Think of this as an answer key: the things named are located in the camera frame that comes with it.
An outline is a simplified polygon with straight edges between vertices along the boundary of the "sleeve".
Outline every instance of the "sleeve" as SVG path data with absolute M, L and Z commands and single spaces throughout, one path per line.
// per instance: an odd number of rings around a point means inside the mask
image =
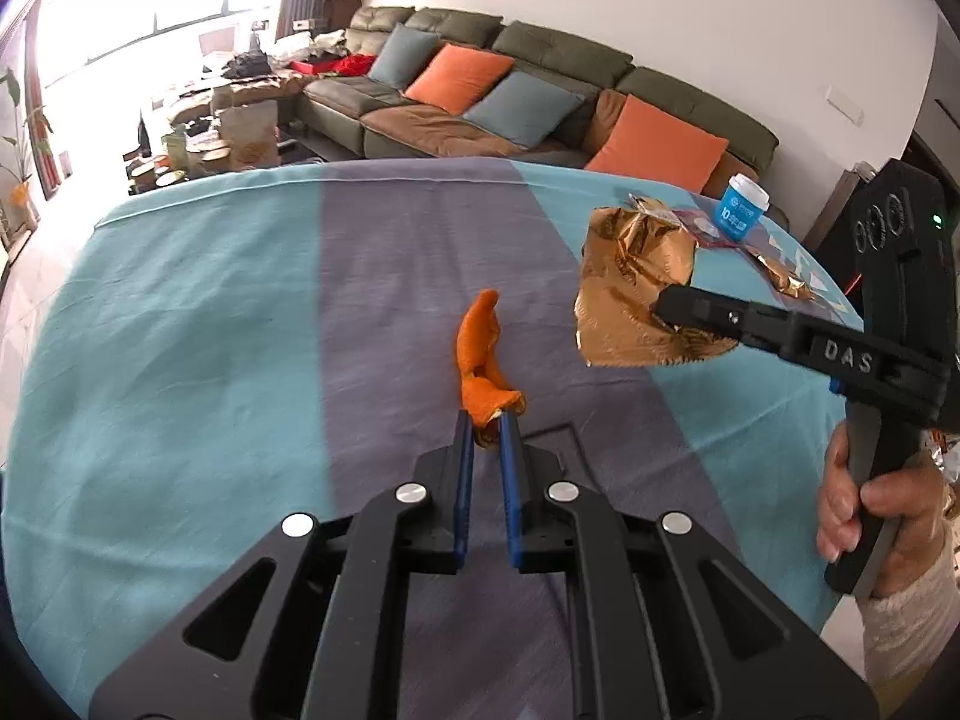
M 944 531 L 937 562 L 914 584 L 889 598 L 858 602 L 867 682 L 884 716 L 920 683 L 960 622 L 949 524 Z

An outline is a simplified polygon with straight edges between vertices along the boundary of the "light switch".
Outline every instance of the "light switch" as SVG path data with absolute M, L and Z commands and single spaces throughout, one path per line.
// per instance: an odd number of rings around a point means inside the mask
M 827 89 L 827 102 L 860 127 L 863 124 L 863 108 L 853 102 L 835 86 Z

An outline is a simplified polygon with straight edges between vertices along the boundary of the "red box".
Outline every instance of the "red box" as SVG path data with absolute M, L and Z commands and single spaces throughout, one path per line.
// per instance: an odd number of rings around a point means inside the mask
M 329 73 L 339 59 L 325 59 L 322 62 L 291 62 L 290 67 L 306 76 L 315 76 L 318 73 Z

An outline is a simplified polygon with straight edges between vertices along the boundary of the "white sleeve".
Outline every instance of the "white sleeve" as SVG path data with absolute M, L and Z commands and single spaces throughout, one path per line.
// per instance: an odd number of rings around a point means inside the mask
M 888 598 L 857 602 L 863 615 L 867 682 L 879 685 L 928 668 L 960 622 L 960 590 L 953 573 L 952 528 L 930 570 Z

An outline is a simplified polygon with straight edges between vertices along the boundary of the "table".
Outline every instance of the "table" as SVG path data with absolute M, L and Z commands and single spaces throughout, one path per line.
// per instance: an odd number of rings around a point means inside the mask
M 85 714 L 97 683 L 285 514 L 356 511 L 448 443 L 453 338 L 484 287 L 501 292 L 522 428 L 572 423 L 616 507 L 693 514 L 819 628 L 834 598 L 813 500 L 843 413 L 826 378 L 742 347 L 652 370 L 579 357 L 589 213 L 630 191 L 709 202 L 474 158 L 230 173 L 108 214 L 37 343 L 5 483 L 13 615 L 51 684 Z M 858 326 L 800 245 L 761 225 L 751 241 Z M 698 251 L 693 285 L 779 302 L 734 250 Z M 481 453 L 464 574 L 414 581 L 403 717 L 569 714 L 559 584 L 510 570 L 499 488 Z

